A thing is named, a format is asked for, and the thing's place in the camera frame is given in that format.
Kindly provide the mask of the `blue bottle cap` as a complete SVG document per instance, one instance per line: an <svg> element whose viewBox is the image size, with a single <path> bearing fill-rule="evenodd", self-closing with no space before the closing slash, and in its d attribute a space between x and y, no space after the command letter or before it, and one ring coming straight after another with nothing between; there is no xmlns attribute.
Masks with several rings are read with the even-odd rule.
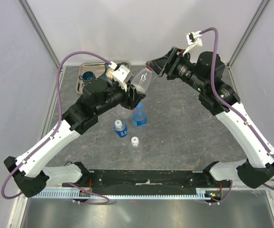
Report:
<svg viewBox="0 0 274 228"><path fill-rule="evenodd" d="M138 108L138 109L142 109L142 108L143 108L143 103L142 103L142 102L140 102L140 103L136 106L136 108Z"/></svg>

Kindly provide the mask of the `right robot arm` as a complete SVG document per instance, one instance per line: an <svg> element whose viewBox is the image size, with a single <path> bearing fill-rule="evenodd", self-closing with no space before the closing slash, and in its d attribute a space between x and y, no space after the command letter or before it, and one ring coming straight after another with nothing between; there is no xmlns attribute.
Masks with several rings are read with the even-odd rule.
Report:
<svg viewBox="0 0 274 228"><path fill-rule="evenodd" d="M256 189L274 176L274 147L253 125L238 94L222 80L225 65L219 55L205 51L192 63L190 54L172 47L164 56L147 61L146 66L159 77L181 79L196 90L201 105L230 131L245 152L245 160L208 165L202 176L206 186L233 180Z"/></svg>

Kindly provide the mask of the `red label water bottle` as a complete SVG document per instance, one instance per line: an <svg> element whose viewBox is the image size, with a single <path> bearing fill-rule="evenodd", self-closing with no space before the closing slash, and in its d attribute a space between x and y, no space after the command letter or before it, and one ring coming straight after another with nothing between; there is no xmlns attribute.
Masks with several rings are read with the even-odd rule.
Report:
<svg viewBox="0 0 274 228"><path fill-rule="evenodd" d="M152 81L152 75L153 75L153 71L150 71L145 67L144 69L142 69L135 75L131 84L133 84L138 91L142 93L146 93ZM132 115L133 110L128 110L122 107L121 105L117 106L118 116L124 119L129 118Z"/></svg>

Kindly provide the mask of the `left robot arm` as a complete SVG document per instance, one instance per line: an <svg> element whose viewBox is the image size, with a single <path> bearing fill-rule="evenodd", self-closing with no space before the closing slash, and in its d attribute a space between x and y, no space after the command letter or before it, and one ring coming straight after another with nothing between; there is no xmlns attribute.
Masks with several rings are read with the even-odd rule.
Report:
<svg viewBox="0 0 274 228"><path fill-rule="evenodd" d="M18 188L26 197L39 194L49 186L75 183L88 184L90 172L81 162L68 166L47 167L47 163L66 145L98 123L98 117L121 104L134 109L145 98L147 86L133 82L123 89L119 82L92 79L83 94L61 115L58 123L36 145L15 158L9 156L4 164Z"/></svg>

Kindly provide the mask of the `blue cap water bottle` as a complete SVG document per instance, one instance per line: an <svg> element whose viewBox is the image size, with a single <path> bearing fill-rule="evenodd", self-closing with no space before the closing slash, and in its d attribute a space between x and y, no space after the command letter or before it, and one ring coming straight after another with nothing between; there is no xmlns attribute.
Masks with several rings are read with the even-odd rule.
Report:
<svg viewBox="0 0 274 228"><path fill-rule="evenodd" d="M132 124L137 128L142 128L147 123L147 114L144 107L142 109L135 108L132 113Z"/></svg>

